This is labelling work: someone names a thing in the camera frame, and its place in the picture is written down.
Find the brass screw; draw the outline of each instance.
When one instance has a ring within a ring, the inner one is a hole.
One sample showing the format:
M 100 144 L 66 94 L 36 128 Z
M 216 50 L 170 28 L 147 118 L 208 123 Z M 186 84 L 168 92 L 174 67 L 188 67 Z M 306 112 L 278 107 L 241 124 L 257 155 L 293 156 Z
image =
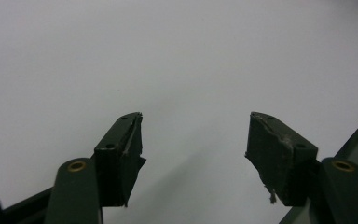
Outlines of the brass screw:
M 86 168 L 86 163 L 83 161 L 74 161 L 68 166 L 69 172 L 78 172 Z
M 350 163 L 347 163 L 345 161 L 333 161 L 333 166 L 336 167 L 340 171 L 345 172 L 353 172 L 354 166 Z

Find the white wall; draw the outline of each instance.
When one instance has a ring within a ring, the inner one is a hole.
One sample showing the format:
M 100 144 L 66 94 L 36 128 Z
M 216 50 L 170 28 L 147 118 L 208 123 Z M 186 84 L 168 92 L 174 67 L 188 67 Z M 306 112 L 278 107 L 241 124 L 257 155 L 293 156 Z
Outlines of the white wall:
M 358 0 L 0 1 L 0 200 L 50 187 L 144 113 L 128 208 L 105 223 L 278 223 L 243 154 L 273 115 L 333 156 L 358 127 Z

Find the screw hole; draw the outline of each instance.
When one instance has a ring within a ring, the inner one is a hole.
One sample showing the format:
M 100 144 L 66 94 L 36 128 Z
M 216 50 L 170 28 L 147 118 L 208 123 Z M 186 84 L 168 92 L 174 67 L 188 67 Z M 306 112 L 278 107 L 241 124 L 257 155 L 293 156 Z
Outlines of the screw hole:
M 297 146 L 297 147 L 300 147 L 300 148 L 304 148 L 304 147 L 305 147 L 304 144 L 300 144 L 300 143 L 299 143 L 299 144 L 296 144 L 296 146 Z
M 68 166 L 69 172 L 81 171 L 86 167 L 86 163 L 83 161 L 74 161 Z
M 333 165 L 341 171 L 345 171 L 345 172 L 353 172 L 354 171 L 354 166 L 352 166 L 351 164 L 345 162 L 345 161 L 333 161 Z
M 108 145 L 106 145 L 105 147 L 106 148 L 114 148 L 116 145 L 115 144 L 108 144 Z

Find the gray background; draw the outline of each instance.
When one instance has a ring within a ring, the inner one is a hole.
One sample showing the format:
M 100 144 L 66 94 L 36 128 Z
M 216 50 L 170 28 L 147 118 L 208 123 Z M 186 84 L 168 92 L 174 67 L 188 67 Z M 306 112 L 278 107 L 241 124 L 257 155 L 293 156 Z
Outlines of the gray background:
M 144 113 L 129 208 L 105 223 L 278 223 L 249 115 L 333 156 L 358 127 L 358 0 L 0 1 L 0 200 L 50 187 Z

